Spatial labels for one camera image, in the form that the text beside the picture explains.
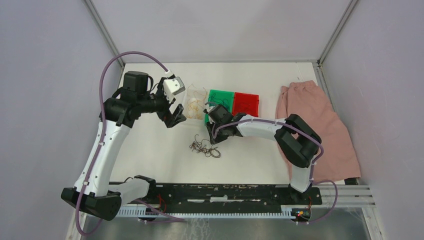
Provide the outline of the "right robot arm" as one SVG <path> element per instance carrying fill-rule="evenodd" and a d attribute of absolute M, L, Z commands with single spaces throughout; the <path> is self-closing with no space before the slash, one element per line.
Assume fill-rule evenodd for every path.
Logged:
<path fill-rule="evenodd" d="M 275 141 L 292 165 L 289 199 L 302 204 L 309 198 L 316 161 L 323 155 L 320 136 L 297 114 L 287 118 L 265 119 L 246 113 L 233 115 L 223 105 L 204 110 L 210 142 L 218 144 L 229 137 L 257 137 Z"/>

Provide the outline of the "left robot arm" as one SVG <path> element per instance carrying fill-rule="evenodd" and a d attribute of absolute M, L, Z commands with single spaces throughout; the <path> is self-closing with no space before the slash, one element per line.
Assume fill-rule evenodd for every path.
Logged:
<path fill-rule="evenodd" d="M 75 209 L 111 221 L 127 203 L 139 198 L 147 204 L 156 200 L 158 191 L 152 178 L 138 175 L 128 182 L 110 184 L 118 153 L 142 114 L 156 113 L 167 128 L 186 120 L 182 104 L 170 112 L 175 96 L 185 91 L 181 78 L 162 77 L 155 92 L 148 89 L 152 80 L 145 72 L 128 71 L 122 87 L 104 102 L 105 120 L 99 122 L 87 163 L 74 186 L 65 187 L 61 193 L 61 199 Z"/>

